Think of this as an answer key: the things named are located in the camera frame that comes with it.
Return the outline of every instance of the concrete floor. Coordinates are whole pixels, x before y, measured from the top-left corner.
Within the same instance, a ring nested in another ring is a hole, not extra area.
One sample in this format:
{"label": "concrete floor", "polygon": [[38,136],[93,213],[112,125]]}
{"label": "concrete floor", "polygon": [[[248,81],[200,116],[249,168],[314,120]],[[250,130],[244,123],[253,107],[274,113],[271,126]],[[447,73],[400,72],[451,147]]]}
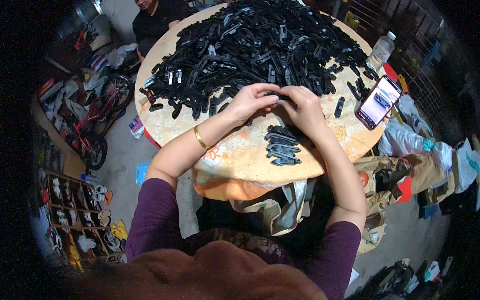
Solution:
{"label": "concrete floor", "polygon": [[[103,167],[93,172],[100,183],[113,191],[113,200],[108,208],[112,211],[112,222],[119,219],[130,230],[133,213],[137,205],[140,187],[135,183],[136,167],[140,160],[151,159],[157,149],[142,136],[135,139],[130,133],[129,123],[137,116],[135,106],[130,104],[125,116],[112,126],[106,139],[107,159]],[[193,190],[191,172],[179,178],[177,201],[180,211],[182,237],[198,232],[196,211],[202,205],[202,198]],[[363,286],[367,280],[384,266],[410,258],[410,264],[417,270],[423,260],[429,265],[440,253],[449,226],[449,216],[440,211],[428,220],[418,219],[419,206],[415,199],[387,208],[386,234],[379,246],[357,256],[354,269],[360,276],[348,287],[346,295]]]}

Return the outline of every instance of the water bottle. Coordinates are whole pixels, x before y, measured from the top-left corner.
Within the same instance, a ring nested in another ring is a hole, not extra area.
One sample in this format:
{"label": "water bottle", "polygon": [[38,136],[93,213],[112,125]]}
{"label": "water bottle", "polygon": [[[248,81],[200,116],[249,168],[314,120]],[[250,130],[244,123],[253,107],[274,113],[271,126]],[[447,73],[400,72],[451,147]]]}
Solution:
{"label": "water bottle", "polygon": [[376,72],[380,70],[395,49],[395,45],[393,44],[395,38],[396,36],[389,31],[386,36],[378,39],[370,56],[367,58],[367,67],[374,69]]}
{"label": "water bottle", "polygon": [[85,174],[80,174],[80,178],[82,178],[82,180],[85,180],[85,182],[90,185],[95,185],[100,180],[100,178],[98,178],[97,176]]}

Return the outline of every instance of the right hand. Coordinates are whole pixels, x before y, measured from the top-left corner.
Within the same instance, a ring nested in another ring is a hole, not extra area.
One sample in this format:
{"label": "right hand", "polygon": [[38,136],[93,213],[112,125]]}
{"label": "right hand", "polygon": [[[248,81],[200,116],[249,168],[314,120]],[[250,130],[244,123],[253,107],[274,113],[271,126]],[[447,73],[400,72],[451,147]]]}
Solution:
{"label": "right hand", "polygon": [[289,96],[297,105],[286,100],[279,100],[285,108],[293,123],[311,137],[326,126],[325,116],[320,104],[319,96],[312,93],[305,86],[285,86],[278,91],[279,94]]}

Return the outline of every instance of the white bottle cap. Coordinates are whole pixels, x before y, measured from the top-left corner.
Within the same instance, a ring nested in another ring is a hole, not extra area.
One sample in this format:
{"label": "white bottle cap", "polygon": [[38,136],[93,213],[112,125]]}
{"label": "white bottle cap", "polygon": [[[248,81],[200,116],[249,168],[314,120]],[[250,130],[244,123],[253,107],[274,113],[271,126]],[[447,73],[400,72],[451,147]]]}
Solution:
{"label": "white bottle cap", "polygon": [[396,36],[393,34],[393,32],[389,31],[387,36],[392,39],[392,41],[395,41]]}

